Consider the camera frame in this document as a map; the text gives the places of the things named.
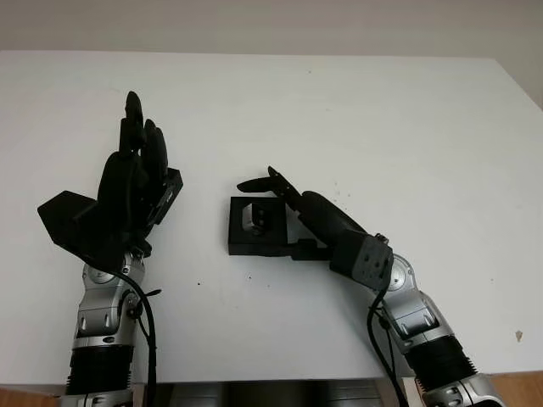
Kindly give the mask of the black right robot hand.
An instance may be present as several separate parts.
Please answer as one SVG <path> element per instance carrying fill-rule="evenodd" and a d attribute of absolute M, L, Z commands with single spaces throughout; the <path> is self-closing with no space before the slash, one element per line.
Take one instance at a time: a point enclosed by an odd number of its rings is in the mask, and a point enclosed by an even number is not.
<path fill-rule="evenodd" d="M 232 197 L 227 247 L 230 255 L 290 257 L 294 260 L 326 260 L 345 230 L 364 229 L 335 204 L 313 191 L 298 192 L 278 171 L 238 184 L 247 194 Z M 313 235 L 291 243 L 287 210 Z"/>

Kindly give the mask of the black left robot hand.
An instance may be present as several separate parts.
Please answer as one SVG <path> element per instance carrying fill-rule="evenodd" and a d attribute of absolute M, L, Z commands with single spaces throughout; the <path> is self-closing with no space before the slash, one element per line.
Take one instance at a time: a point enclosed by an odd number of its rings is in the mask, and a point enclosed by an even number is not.
<path fill-rule="evenodd" d="M 147 236 L 155 224 L 167 171 L 163 132 L 143 118 L 140 98 L 130 91 L 120 121 L 119 147 L 108 157 L 98 188 L 98 203 L 126 250 L 150 255 Z"/>

